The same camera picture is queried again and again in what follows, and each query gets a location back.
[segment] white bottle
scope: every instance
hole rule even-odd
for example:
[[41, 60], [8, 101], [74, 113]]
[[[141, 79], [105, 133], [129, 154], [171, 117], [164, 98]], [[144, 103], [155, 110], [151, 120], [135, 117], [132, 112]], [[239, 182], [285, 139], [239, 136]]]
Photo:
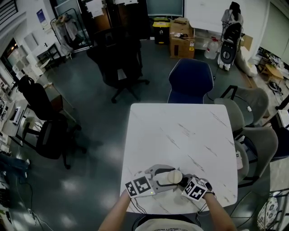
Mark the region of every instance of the white bottle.
[[205, 51], [205, 57], [210, 60], [214, 60], [219, 50], [219, 41], [212, 37], [212, 41], [209, 43], [207, 50]]

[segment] white table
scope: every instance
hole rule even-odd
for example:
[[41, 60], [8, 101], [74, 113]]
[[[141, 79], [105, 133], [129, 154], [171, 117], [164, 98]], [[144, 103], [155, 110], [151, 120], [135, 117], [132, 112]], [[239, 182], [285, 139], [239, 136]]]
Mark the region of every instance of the white table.
[[[138, 171], [155, 164], [180, 168], [183, 174], [206, 178], [225, 207], [236, 203], [237, 161], [224, 105], [133, 104], [122, 167], [121, 190]], [[195, 213], [204, 204], [180, 196], [180, 189], [137, 198], [150, 214]], [[130, 204], [128, 212], [137, 213]]]
[[277, 111], [277, 121], [279, 127], [285, 127], [288, 129], [289, 126], [289, 113], [287, 110], [278, 110]]
[[53, 45], [54, 45], [54, 43], [52, 43], [48, 46], [41, 44], [32, 51], [32, 54], [37, 57], [37, 56], [43, 54], [44, 52], [47, 52]]

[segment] cardboard box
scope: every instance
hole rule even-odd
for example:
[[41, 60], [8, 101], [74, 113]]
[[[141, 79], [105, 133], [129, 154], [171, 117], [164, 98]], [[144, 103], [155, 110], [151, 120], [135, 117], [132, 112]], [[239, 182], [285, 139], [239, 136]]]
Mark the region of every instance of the cardboard box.
[[187, 18], [178, 17], [178, 18], [175, 19], [175, 22], [176, 23], [186, 24], [188, 22], [188, 19]]
[[170, 26], [170, 52], [171, 58], [194, 58], [195, 37], [189, 22], [176, 23], [171, 20]]
[[248, 35], [244, 35], [241, 39], [241, 46], [246, 47], [246, 49], [249, 51], [251, 48], [253, 42], [253, 38], [248, 36]]

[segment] gray chair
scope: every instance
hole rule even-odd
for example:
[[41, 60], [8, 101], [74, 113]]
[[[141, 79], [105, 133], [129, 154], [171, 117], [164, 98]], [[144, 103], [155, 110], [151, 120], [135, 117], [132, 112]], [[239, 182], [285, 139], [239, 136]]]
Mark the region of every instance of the gray chair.
[[244, 178], [251, 182], [239, 185], [239, 188], [254, 184], [262, 176], [278, 148], [278, 137], [270, 127], [243, 128], [240, 134], [251, 141], [258, 154], [258, 160], [254, 176]]
[[238, 183], [240, 183], [249, 173], [249, 160], [245, 149], [242, 147], [240, 142], [234, 141], [236, 152], [239, 151], [242, 158], [243, 168], [238, 170]]
[[[225, 96], [233, 90], [231, 97]], [[244, 115], [238, 104], [234, 102], [235, 98], [241, 98], [252, 109], [253, 121], [250, 124], [245, 124]], [[232, 131], [238, 131], [245, 126], [254, 126], [260, 123], [260, 120], [267, 111], [269, 105], [269, 98], [266, 92], [261, 88], [241, 88], [230, 85], [222, 94], [221, 98], [214, 100], [214, 104], [223, 104], [226, 106]]]

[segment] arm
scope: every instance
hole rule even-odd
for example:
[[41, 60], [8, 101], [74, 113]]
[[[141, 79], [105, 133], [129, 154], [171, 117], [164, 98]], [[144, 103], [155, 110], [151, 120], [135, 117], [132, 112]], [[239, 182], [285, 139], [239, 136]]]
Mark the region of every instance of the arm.
[[213, 220], [214, 229], [216, 231], [236, 231], [236, 227], [227, 214], [227, 212], [223, 209], [223, 207], [219, 204], [215, 196], [211, 193], [206, 193], [204, 195], [204, 199], [207, 202], [208, 208], [210, 210], [210, 214]]
[[131, 199], [127, 191], [123, 191], [117, 203], [113, 206], [109, 214], [99, 227], [99, 231], [118, 231], [124, 220], [126, 210], [130, 205]]

